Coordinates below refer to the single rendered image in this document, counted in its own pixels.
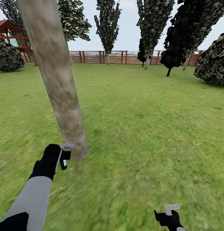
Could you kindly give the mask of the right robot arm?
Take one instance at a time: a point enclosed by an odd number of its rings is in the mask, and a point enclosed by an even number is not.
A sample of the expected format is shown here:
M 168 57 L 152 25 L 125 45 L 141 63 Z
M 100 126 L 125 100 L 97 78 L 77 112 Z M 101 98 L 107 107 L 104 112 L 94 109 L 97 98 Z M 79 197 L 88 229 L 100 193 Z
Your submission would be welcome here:
M 187 231 L 179 221 L 179 215 L 175 210 L 180 209 L 178 204 L 165 204 L 165 213 L 155 212 L 156 221 L 160 222 L 161 226 L 167 226 L 170 231 Z

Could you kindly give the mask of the pesticide atomizer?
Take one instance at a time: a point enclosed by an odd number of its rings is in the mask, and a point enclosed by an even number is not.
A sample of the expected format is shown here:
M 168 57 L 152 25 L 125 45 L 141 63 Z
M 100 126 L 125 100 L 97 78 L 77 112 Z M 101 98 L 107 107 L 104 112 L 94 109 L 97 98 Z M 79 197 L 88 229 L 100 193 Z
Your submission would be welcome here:
M 67 162 L 66 160 L 60 160 L 60 166 L 62 170 L 65 170 L 67 168 Z

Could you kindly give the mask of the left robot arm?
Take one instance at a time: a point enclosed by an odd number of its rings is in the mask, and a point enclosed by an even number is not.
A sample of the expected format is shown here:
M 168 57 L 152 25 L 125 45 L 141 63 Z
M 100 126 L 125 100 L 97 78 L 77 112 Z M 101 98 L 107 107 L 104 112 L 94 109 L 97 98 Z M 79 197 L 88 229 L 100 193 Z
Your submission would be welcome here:
M 48 145 L 26 185 L 3 217 L 0 231 L 43 231 L 53 176 L 60 160 L 70 160 L 74 144 Z

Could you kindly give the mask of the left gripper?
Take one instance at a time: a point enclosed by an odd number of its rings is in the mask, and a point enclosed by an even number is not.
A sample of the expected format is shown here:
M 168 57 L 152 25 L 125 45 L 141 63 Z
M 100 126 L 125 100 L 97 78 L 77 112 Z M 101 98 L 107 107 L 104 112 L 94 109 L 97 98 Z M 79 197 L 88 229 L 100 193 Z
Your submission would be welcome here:
M 60 160 L 70 160 L 71 158 L 71 151 L 61 151 L 62 156 L 60 157 Z

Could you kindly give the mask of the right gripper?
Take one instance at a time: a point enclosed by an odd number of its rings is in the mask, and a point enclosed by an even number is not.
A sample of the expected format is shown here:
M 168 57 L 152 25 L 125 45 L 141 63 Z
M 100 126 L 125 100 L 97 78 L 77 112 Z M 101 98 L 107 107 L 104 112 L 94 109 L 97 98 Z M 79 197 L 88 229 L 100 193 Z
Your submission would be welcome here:
M 176 221 L 180 223 L 179 215 L 175 211 L 172 212 L 171 216 L 167 216 L 165 213 L 157 213 L 156 211 L 154 212 L 155 212 L 156 221 L 159 221 L 161 226 L 167 226 L 169 228 L 169 223 L 171 221 Z

